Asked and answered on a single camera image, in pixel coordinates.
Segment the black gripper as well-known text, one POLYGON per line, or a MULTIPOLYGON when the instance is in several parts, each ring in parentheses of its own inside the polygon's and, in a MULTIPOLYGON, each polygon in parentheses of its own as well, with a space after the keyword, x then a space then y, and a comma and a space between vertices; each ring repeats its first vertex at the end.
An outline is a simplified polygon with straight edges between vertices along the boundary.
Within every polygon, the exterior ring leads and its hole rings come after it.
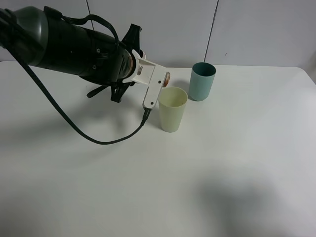
MULTIPOLYGON (((122 43, 125 45, 125 49, 129 52, 135 50, 138 54, 142 54, 140 48, 140 33, 142 28, 138 25, 131 24, 129 30, 122 39, 122 43)), ((106 83, 107 87, 111 88, 111 101, 120 103, 122 96, 125 94, 130 86, 133 86, 135 82, 128 81, 123 82, 122 79, 117 81, 109 81, 106 83)))

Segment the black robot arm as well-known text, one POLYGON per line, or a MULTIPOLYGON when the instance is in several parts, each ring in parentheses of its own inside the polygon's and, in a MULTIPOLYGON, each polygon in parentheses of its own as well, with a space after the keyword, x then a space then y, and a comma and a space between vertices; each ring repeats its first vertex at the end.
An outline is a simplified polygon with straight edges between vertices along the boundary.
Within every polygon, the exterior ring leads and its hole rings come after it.
POLYGON ((119 40, 114 27, 97 15, 71 18, 48 6, 0 11, 0 42, 8 43, 24 63, 98 85, 88 97, 110 87, 114 102, 132 86, 125 79, 136 69, 132 51, 141 52, 140 32, 140 26, 131 24, 119 40))

